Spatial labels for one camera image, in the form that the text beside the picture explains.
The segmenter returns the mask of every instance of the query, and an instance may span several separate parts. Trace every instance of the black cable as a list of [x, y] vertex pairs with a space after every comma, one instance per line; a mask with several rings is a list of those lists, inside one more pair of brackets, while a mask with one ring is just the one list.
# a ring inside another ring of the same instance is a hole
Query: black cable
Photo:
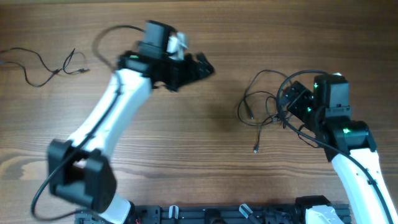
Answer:
[[[284, 86], [291, 81], [291, 79], [293, 79], [294, 77], [301, 75], [301, 74], [306, 74], [306, 73], [319, 73], [319, 74], [324, 74], [324, 75], [329, 75], [327, 72], [321, 71], [321, 70], [304, 70], [301, 72], [297, 72], [291, 76], [289, 76], [288, 78], [286, 78], [286, 80], [281, 84], [281, 86], [279, 87], [278, 90], [278, 94], [276, 96], [276, 109], [278, 111], [279, 114], [284, 114], [284, 111], [282, 109], [282, 106], [280, 105], [280, 94], [283, 92]], [[380, 203], [384, 209], [384, 212], [386, 213], [386, 217], [388, 219], [388, 222], [390, 224], [394, 224], [392, 222], [392, 217], [390, 214], [390, 211], [388, 209], [387, 203], [384, 200], [384, 197], [379, 189], [379, 187], [377, 186], [377, 182], [373, 179], [372, 175], [368, 172], [368, 170], [365, 169], [365, 167], [363, 167], [356, 159], [352, 158], [349, 154], [345, 153], [344, 151], [337, 149], [327, 143], [324, 143], [322, 141], [319, 141], [301, 131], [299, 131], [298, 129], [296, 129], [293, 125], [291, 125], [289, 123], [289, 121], [286, 120], [286, 118], [284, 116], [280, 116], [281, 120], [283, 123], [285, 123], [291, 130], [293, 130], [294, 132], [296, 132], [297, 134], [317, 143], [319, 146], [323, 146], [325, 148], [331, 149], [337, 153], [340, 153], [341, 155], [345, 156], [347, 159], [349, 159], [351, 162], [353, 162], [362, 172], [364, 172], [365, 176], [368, 178], [368, 182], [373, 186], [374, 191], [376, 192], [377, 196], [379, 197]]]
[[[126, 28], [126, 27], [133, 27], [133, 26], [117, 26], [118, 28]], [[102, 31], [101, 33], [99, 33], [97, 35], [97, 37], [95, 38], [95, 41], [93, 42], [92, 48], [93, 48], [93, 52], [94, 54], [102, 61], [104, 62], [109, 69], [114, 72], [115, 68], [98, 52], [98, 45], [100, 40], [104, 37], [104, 35], [106, 33], [108, 33], [111, 30], [115, 30], [118, 29], [115, 27], [111, 27], [109, 29], [106, 29], [104, 31]], [[97, 131], [97, 129], [102, 125], [103, 121], [106, 119], [106, 117], [109, 115], [109, 113], [113, 110], [115, 104], [118, 101], [118, 98], [121, 96], [122, 92], [122, 80], [120, 77], [120, 74], [115, 73], [115, 77], [117, 79], [117, 83], [118, 83], [118, 88], [115, 91], [115, 96], [111, 102], [111, 104], [109, 105], [109, 107], [106, 109], [106, 111], [104, 112], [104, 114], [102, 115], [102, 117], [98, 120], [98, 122], [94, 125], [93, 129], [86, 135], [86, 138], [84, 138], [84, 140], [77, 145], [76, 148], [74, 148], [73, 152], [71, 152], [71, 154], [69, 154], [55, 169], [54, 171], [46, 178], [46, 180], [43, 182], [43, 184], [39, 187], [37, 193], [35, 194], [33, 200], [32, 200], [32, 204], [30, 205], [30, 213], [32, 214], [32, 216], [38, 220], [38, 221], [42, 221], [42, 222], [52, 222], [55, 220], [59, 220], [62, 218], [66, 218], [69, 217], [71, 215], [77, 214], [77, 213], [90, 213], [91, 215], [98, 217], [94, 212], [92, 212], [90, 209], [79, 209], [79, 210], [75, 210], [72, 212], [68, 212], [66, 214], [63, 215], [59, 215], [57, 217], [52, 217], [52, 218], [44, 218], [44, 217], [40, 217], [36, 214], [35, 212], [35, 208], [36, 208], [36, 204], [37, 201], [40, 197], [40, 195], [42, 194], [42, 192], [44, 191], [44, 188], [49, 184], [49, 182], [51, 181], [51, 179], [63, 168], [65, 167], [67, 164], [69, 164], [71, 162], [71, 160], [75, 157], [75, 155], [77, 154], [77, 152], [94, 136], [95, 132]]]
[[89, 68], [81, 68], [81, 69], [75, 70], [75, 71], [73, 71], [73, 72], [67, 72], [67, 71], [66, 71], [66, 68], [68, 67], [68, 65], [69, 65], [69, 63], [70, 63], [70, 61], [71, 61], [73, 55], [75, 54], [75, 49], [73, 49], [72, 52], [70, 52], [70, 54], [68, 55], [68, 57], [65, 59], [62, 68], [58, 68], [58, 69], [55, 69], [55, 70], [49, 69], [48, 66], [46, 66], [46, 64], [44, 63], [44, 61], [43, 61], [42, 57], [40, 56], [40, 54], [37, 53], [37, 52], [34, 51], [34, 50], [25, 49], [25, 48], [22, 48], [22, 47], [13, 47], [13, 48], [10, 48], [10, 49], [8, 49], [8, 50], [2, 50], [2, 51], [0, 51], [0, 54], [6, 53], [6, 52], [10, 52], [10, 51], [12, 51], [12, 50], [23, 50], [23, 51], [26, 51], [26, 52], [31, 52], [31, 53], [33, 53], [33, 54], [36, 54], [36, 55], [38, 56], [40, 62], [41, 62], [42, 65], [44, 66], [44, 68], [45, 68], [47, 71], [51, 72], [51, 76], [50, 76], [48, 79], [46, 79], [46, 81], [44, 81], [44, 82], [41, 83], [41, 84], [35, 84], [35, 83], [32, 83], [32, 82], [28, 79], [25, 66], [23, 66], [23, 65], [20, 64], [19, 62], [13, 62], [13, 61], [0, 61], [0, 65], [1, 65], [1, 64], [6, 64], [6, 63], [12, 63], [12, 64], [15, 64], [15, 65], [19, 65], [19, 66], [23, 69], [23, 71], [24, 71], [25, 81], [26, 81], [29, 85], [33, 86], [33, 87], [42, 87], [42, 86], [44, 86], [47, 82], [49, 82], [56, 74], [58, 74], [58, 73], [59, 73], [60, 71], [62, 71], [62, 70], [63, 70], [66, 74], [68, 74], [68, 75], [73, 75], [73, 74], [75, 74], [75, 73], [83, 73], [83, 72], [90, 71]]
[[[277, 73], [277, 74], [279, 74], [279, 75], [282, 75], [284, 78], [287, 78], [287, 75], [283, 74], [282, 72], [278, 72], [278, 71], [275, 71], [275, 70], [269, 70], [269, 69], [261, 70], [260, 72], [258, 72], [258, 73], [256, 74], [256, 76], [255, 76], [255, 77], [253, 78], [253, 80], [251, 81], [250, 85], [246, 88], [246, 90], [244, 91], [244, 94], [243, 94], [243, 98], [242, 98], [242, 100], [241, 100], [241, 101], [239, 102], [239, 104], [238, 104], [238, 108], [237, 108], [237, 116], [238, 116], [238, 119], [239, 119], [242, 123], [244, 123], [244, 124], [246, 124], [246, 125], [259, 127], [258, 135], [257, 135], [257, 141], [256, 141], [256, 144], [254, 145], [254, 150], [253, 150], [254, 153], [257, 153], [257, 151], [259, 150], [260, 136], [261, 136], [262, 128], [263, 128], [265, 125], [271, 124], [271, 123], [273, 123], [273, 122], [278, 122], [278, 121], [280, 121], [279, 114], [278, 114], [278, 113], [271, 114], [271, 113], [269, 112], [269, 109], [268, 109], [268, 100], [269, 100], [269, 99], [276, 100], [276, 97], [275, 97], [272, 93], [270, 93], [270, 92], [268, 92], [268, 91], [255, 91], [255, 92], [252, 92], [252, 93], [249, 93], [249, 94], [248, 94], [248, 91], [249, 91], [250, 88], [253, 86], [254, 82], [256, 81], [256, 78], [257, 78], [261, 73], [263, 73], [263, 72]], [[265, 93], [265, 94], [268, 94], [268, 95], [269, 95], [269, 96], [267, 97], [267, 99], [266, 99], [266, 113], [267, 113], [268, 117], [267, 117], [263, 122], [261, 122], [261, 123], [248, 123], [248, 122], [246, 122], [246, 121], [244, 121], [244, 120], [242, 119], [242, 117], [241, 117], [239, 111], [240, 111], [240, 108], [241, 108], [242, 103], [244, 103], [244, 105], [245, 105], [245, 107], [246, 107], [246, 110], [247, 110], [248, 114], [250, 115], [250, 118], [251, 118], [251, 119], [254, 118], [252, 109], [251, 109], [250, 106], [248, 105], [248, 103], [247, 103], [247, 101], [246, 101], [246, 98], [248, 98], [248, 97], [250, 97], [250, 96], [252, 96], [252, 95], [254, 95], [254, 94], [256, 94], [256, 93]]]

